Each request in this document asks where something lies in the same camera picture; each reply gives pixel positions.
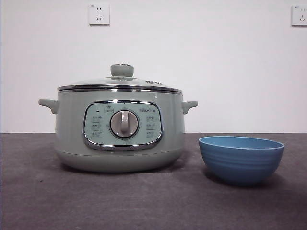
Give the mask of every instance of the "electric cooker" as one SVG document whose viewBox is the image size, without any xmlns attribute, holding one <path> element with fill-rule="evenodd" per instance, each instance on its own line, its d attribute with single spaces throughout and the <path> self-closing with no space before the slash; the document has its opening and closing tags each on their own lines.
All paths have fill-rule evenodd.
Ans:
<svg viewBox="0 0 307 230">
<path fill-rule="evenodd" d="M 133 77 L 133 66 L 111 66 L 111 77 L 58 88 L 58 99 L 39 104 L 56 114 L 55 150 L 73 168 L 132 172 L 178 159 L 184 114 L 198 105 L 182 91 Z"/>
</svg>

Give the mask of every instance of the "control panel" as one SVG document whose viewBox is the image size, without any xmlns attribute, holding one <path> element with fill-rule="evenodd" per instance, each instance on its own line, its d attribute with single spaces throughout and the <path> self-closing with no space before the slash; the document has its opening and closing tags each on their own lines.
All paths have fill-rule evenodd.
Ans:
<svg viewBox="0 0 307 230">
<path fill-rule="evenodd" d="M 85 143 L 99 150 L 125 151 L 153 147 L 162 136 L 158 107 L 151 102 L 94 102 L 85 112 Z"/>
</svg>

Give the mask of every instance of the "glass lid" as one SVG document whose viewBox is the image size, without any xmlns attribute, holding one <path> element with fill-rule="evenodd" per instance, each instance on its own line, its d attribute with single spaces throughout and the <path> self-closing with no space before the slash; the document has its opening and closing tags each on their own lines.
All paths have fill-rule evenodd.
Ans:
<svg viewBox="0 0 307 230">
<path fill-rule="evenodd" d="M 115 64 L 111 66 L 111 77 L 79 81 L 71 85 L 58 87 L 58 91 L 97 91 L 99 89 L 132 89 L 152 90 L 182 93 L 181 90 L 171 88 L 162 83 L 142 80 L 133 77 L 133 66 L 127 64 Z"/>
</svg>

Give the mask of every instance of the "lid rim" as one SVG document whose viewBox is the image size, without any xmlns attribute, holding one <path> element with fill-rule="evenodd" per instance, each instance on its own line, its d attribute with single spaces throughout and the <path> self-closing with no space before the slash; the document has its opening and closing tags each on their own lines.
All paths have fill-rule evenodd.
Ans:
<svg viewBox="0 0 307 230">
<path fill-rule="evenodd" d="M 118 85 L 118 84 L 84 84 L 84 85 L 65 85 L 58 87 L 58 91 L 62 90 L 81 90 L 81 89 L 149 89 L 149 90 L 161 90 L 161 91 L 171 91 L 171 92 L 180 92 L 182 90 L 168 88 L 168 87 L 161 87 L 161 86 L 146 86 L 146 85 Z"/>
</svg>

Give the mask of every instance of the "control dial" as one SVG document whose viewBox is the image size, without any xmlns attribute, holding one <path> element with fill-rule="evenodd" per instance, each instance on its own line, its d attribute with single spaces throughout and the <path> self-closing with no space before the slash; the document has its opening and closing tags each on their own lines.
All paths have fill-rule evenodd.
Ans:
<svg viewBox="0 0 307 230">
<path fill-rule="evenodd" d="M 121 110 L 115 113 L 110 122 L 113 133 L 120 138 L 132 136 L 138 129 L 138 118 L 133 112 Z"/>
</svg>

